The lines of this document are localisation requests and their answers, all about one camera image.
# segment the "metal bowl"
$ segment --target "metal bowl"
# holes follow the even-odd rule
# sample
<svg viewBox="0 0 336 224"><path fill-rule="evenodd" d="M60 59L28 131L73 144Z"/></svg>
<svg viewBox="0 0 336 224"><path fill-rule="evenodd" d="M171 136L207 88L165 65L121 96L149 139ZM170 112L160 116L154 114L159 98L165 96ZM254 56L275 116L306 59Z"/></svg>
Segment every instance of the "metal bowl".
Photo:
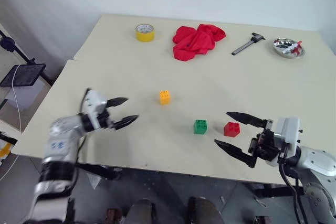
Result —
<svg viewBox="0 0 336 224"><path fill-rule="evenodd" d="M292 39L278 38L273 41L273 47L279 55L289 59L296 59L302 57L305 54L301 45L293 47L291 51L284 52L286 48L292 46L295 43L297 42Z"/></svg>

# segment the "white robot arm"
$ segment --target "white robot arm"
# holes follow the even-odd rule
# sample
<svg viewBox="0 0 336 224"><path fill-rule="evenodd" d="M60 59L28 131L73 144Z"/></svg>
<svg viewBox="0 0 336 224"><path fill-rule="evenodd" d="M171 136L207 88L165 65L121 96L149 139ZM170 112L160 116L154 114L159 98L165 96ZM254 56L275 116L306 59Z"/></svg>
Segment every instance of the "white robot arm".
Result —
<svg viewBox="0 0 336 224"><path fill-rule="evenodd" d="M286 175L298 178L318 223L336 224L336 158L326 151L297 146L299 132L302 132L299 118L280 118L276 130L272 132L273 120L262 120L239 112L227 114L238 122L264 130L252 138L248 150L251 155L231 144L215 140L217 145L251 168L257 158L264 159L271 166L279 166L282 178L290 187Z"/></svg>
<svg viewBox="0 0 336 224"><path fill-rule="evenodd" d="M80 139L88 132L103 128L121 129L138 116L113 122L108 107L117 106L127 98L106 100L99 92L88 89L83 98L85 113L57 119L49 129L42 172L35 186L33 204L25 224L72 223L75 211L71 191L78 178L76 163Z"/></svg>

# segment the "yellow tape roll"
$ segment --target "yellow tape roll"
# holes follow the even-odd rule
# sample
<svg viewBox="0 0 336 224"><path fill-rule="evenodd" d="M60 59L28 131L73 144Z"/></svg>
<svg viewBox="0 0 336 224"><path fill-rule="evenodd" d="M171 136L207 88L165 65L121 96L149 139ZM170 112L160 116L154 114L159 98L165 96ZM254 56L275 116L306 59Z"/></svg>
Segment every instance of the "yellow tape roll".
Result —
<svg viewBox="0 0 336 224"><path fill-rule="evenodd" d="M154 26L141 24L135 28L136 38L142 42L149 42L154 39Z"/></svg>

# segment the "white table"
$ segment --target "white table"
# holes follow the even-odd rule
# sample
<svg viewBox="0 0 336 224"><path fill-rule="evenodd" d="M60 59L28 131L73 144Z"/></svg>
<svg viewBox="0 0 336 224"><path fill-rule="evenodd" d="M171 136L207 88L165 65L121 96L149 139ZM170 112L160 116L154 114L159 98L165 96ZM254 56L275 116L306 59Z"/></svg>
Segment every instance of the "white table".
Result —
<svg viewBox="0 0 336 224"><path fill-rule="evenodd" d="M134 28L141 23L154 25L154 41L135 39ZM67 62L13 152L42 157L50 123L77 113L85 88L92 87L107 98L129 98L110 110L113 118L140 117L119 131L93 133L82 152L85 163L282 184L276 168L259 160L251 169L214 143L216 138L247 152L250 139L261 131L241 125L237 137L225 137L223 126L233 121L227 111L275 120L299 116L301 145L336 155L336 57L317 32L212 23L227 37L205 56L175 60L171 39L176 29L199 23L204 22L103 15L75 61ZM252 32L268 40L232 56ZM306 55L296 60L278 56L271 42L282 36L302 40ZM160 90L170 90L170 105L159 104ZM193 134L196 119L207 120L205 135Z"/></svg>

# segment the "red towel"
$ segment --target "red towel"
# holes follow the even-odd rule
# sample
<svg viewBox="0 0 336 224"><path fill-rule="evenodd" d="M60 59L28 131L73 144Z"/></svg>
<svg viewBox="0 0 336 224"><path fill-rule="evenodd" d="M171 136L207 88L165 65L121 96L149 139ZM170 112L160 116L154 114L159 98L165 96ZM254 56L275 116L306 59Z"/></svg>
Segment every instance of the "red towel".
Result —
<svg viewBox="0 0 336 224"><path fill-rule="evenodd" d="M215 48L215 41L225 38L225 32L213 25L200 24L195 30L193 27L181 26L173 37L177 44L173 47L174 58L188 61L196 54L205 55L208 50Z"/></svg>

